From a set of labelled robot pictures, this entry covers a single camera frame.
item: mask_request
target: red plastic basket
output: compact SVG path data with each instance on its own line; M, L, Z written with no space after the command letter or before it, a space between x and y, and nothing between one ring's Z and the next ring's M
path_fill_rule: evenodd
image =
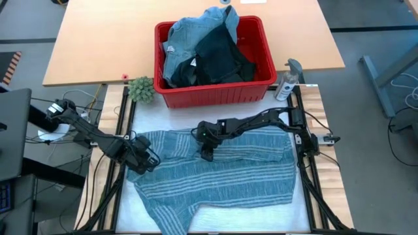
M169 29L174 23L162 22L155 27L154 88L164 96L169 108L259 101L268 86L276 81L276 69L261 19L242 16L236 29L237 46L248 60L256 64L254 81L170 88L163 78L165 53L162 43L167 41Z

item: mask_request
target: green plant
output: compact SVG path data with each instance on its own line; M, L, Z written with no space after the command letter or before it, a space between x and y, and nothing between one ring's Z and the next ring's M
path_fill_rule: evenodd
M154 100L154 80L143 76L130 81L129 84L129 98L135 102L149 104Z

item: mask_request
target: gray floor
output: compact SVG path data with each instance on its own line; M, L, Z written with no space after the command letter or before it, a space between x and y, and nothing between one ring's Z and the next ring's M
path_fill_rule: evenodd
M330 27L370 27L417 25L407 6L398 0L319 0ZM49 0L9 0L0 14L1 39L40 39L56 37L65 9ZM306 72L308 83L319 84L329 125L342 137L336 145L338 161L347 198L357 229L367 232L416 234L418 230L418 171L400 164L392 156L387 139L388 119L358 62L362 55L370 55L379 71L391 64L414 43L418 31L391 31L372 33L334 33L334 39L346 64L345 69ZM20 50L22 60L10 87L29 87L33 96L55 99L68 89L83 89L95 93L97 86L42 87L42 79L53 44L4 44L0 52ZM418 76L418 65L409 73ZM416 86L401 77L396 82ZM390 87L395 109L404 107L403 98L410 90ZM77 104L91 101L80 94L69 96ZM47 103L33 104L45 109ZM29 126L28 136L36 135ZM396 154L405 162L418 164L418 140L409 130L391 136ZM27 145L25 156L49 165L60 165L86 152L75 144L61 145L48 158L53 146ZM72 170L78 164L66 166ZM40 189L48 186L41 182ZM74 225L79 204L78 190L65 188L62 192L50 189L38 196L43 210L37 214L42 234L62 233L57 216L70 205L63 216L63 226Z

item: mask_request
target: blue striped towel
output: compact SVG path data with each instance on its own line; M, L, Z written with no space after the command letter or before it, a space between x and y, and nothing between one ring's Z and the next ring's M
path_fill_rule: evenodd
M129 170L127 179L164 235L187 234L202 204L254 208L292 202L295 158L289 135L277 127L225 140L211 163L201 159L190 130L143 135L161 164L144 175Z

